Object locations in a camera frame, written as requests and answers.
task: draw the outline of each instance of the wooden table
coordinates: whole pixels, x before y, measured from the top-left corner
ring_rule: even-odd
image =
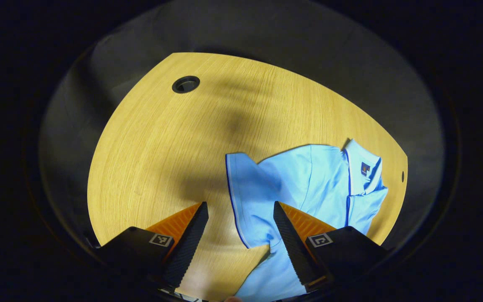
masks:
[[[175,93],[173,83],[188,75],[200,85]],[[207,201],[208,224],[177,292],[223,300],[269,249],[246,249],[238,237],[225,154],[241,151],[260,162],[309,143],[343,147],[351,138],[383,159],[389,193],[368,232],[381,244],[404,200],[408,158],[374,119],[279,67],[227,55],[171,54],[127,94],[96,146],[88,179],[94,233],[104,245],[129,226],[146,228]]]

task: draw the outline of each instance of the wood grain surface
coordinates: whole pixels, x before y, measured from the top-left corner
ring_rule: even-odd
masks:
[[[200,85],[175,93],[172,84],[188,75]],[[223,300],[269,250],[246,249],[238,237],[225,154],[244,152],[260,162],[310,143],[342,148],[348,139],[383,159],[389,193],[368,232],[381,244],[404,200],[408,158],[374,119],[279,67],[219,54],[171,54],[127,94],[96,146],[88,178],[94,233],[104,245],[129,226],[146,228],[207,201],[208,224],[177,291]]]

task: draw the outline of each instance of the light blue polo shirt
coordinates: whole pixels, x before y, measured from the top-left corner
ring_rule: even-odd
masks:
[[[387,188],[382,160],[351,140],[344,151],[307,145],[263,160],[226,155],[226,173],[236,228],[247,248],[270,245],[270,256],[245,279],[236,297],[269,302],[306,294],[273,220],[276,200],[329,225],[368,232]]]

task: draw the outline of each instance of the small hole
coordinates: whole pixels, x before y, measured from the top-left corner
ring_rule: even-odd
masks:
[[[196,76],[181,77],[173,84],[173,91],[177,94],[185,94],[195,90],[199,86],[201,81]]]

